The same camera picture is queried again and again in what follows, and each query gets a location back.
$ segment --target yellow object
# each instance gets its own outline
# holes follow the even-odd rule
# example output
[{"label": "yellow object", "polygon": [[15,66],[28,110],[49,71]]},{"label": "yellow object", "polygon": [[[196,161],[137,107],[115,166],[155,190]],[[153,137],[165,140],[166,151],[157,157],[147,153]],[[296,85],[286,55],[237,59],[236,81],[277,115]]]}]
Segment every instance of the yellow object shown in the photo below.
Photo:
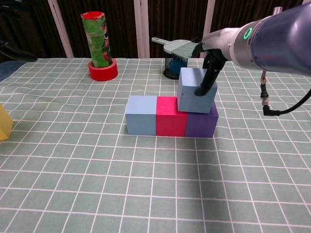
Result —
[{"label": "yellow object", "polygon": [[0,141],[6,140],[10,137],[13,127],[13,119],[0,104]]}]

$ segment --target green grid tablecloth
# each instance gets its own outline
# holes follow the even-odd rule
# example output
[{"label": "green grid tablecloth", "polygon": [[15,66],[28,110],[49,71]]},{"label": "green grid tablecloth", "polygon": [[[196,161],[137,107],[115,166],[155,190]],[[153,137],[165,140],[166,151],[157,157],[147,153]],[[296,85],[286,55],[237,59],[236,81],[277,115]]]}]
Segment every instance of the green grid tablecloth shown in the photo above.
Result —
[{"label": "green grid tablecloth", "polygon": [[[0,232],[311,232],[310,101],[263,116],[261,73],[228,62],[213,139],[131,136],[129,95],[176,96],[178,81],[162,75],[164,59],[117,59],[106,83],[88,62],[39,59],[0,83],[15,120],[0,142]],[[267,77],[273,109],[311,88],[303,76]]]}]

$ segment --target dustpan handle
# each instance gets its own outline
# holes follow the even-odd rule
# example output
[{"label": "dustpan handle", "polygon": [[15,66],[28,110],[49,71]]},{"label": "dustpan handle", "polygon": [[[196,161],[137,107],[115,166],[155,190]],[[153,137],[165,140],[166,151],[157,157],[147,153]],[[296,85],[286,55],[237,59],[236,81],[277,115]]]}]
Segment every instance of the dustpan handle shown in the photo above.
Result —
[{"label": "dustpan handle", "polygon": [[156,43],[162,44],[162,45],[165,45],[165,44],[167,44],[167,43],[170,42],[170,41],[168,41],[168,40],[163,40],[163,39],[156,38],[156,37],[152,37],[151,40],[152,40],[153,42],[156,42]]}]

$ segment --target cube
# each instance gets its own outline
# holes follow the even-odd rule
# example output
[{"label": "cube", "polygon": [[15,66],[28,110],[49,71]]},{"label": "cube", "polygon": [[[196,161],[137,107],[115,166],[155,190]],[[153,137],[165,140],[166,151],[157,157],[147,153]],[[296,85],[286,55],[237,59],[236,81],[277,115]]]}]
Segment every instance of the cube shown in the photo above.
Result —
[{"label": "cube", "polygon": [[9,139],[13,127],[13,119],[0,104],[0,141]]},{"label": "cube", "polygon": [[177,97],[158,96],[156,102],[156,135],[184,137],[188,113],[177,109]]},{"label": "cube", "polygon": [[190,113],[209,113],[217,92],[216,82],[205,96],[196,96],[195,90],[200,86],[206,69],[182,67],[178,80],[178,110]]},{"label": "cube", "polygon": [[209,113],[188,113],[185,137],[212,138],[218,118],[214,101]]},{"label": "cube", "polygon": [[131,135],[156,135],[157,96],[131,95],[128,98],[125,119]]}]

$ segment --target brush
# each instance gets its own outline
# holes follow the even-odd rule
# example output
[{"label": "brush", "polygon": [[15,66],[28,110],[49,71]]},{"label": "brush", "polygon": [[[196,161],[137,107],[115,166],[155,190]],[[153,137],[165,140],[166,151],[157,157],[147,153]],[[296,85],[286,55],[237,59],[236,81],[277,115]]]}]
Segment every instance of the brush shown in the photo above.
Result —
[{"label": "brush", "polygon": [[187,61],[192,57],[192,52],[197,46],[197,43],[191,42],[189,40],[163,40],[160,38],[152,37],[151,40],[158,44],[162,44],[164,51],[169,54],[174,54],[177,57],[180,57],[184,61]]}]

